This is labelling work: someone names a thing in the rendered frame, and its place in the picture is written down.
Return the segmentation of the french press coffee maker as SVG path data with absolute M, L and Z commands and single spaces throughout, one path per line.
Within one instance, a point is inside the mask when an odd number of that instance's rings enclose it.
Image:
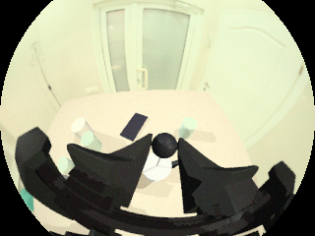
M 147 181 L 157 182 L 164 180 L 169 176 L 174 166 L 178 165 L 176 161 L 170 161 L 177 150 L 177 141 L 173 135 L 169 133 L 157 134 L 151 142 L 151 149 L 153 152 L 149 153 L 145 166 L 143 166 L 143 173 Z

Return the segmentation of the black flat bar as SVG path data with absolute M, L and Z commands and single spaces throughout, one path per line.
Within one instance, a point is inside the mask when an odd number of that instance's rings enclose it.
M 135 138 L 138 137 L 139 130 L 145 125 L 146 119 L 146 115 L 134 113 L 134 117 L 130 119 L 129 123 L 125 126 L 125 129 L 123 129 L 119 135 L 134 142 Z

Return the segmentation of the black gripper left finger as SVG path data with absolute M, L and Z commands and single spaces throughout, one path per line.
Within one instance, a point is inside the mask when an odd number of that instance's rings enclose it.
M 112 153 L 97 152 L 75 143 L 67 145 L 67 150 L 76 166 L 111 182 L 122 207 L 129 208 L 138 181 L 141 180 L 143 166 L 149 158 L 152 141 L 153 134 L 146 134 L 131 145 Z

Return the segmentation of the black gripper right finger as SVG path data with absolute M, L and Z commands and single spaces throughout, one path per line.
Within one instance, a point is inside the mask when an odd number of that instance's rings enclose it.
M 221 168 L 215 162 L 201 154 L 184 138 L 177 141 L 177 162 L 180 172 L 182 204 L 184 213 L 197 212 L 200 207 L 215 196 L 227 184 L 247 180 L 259 172 L 259 166 L 232 166 Z

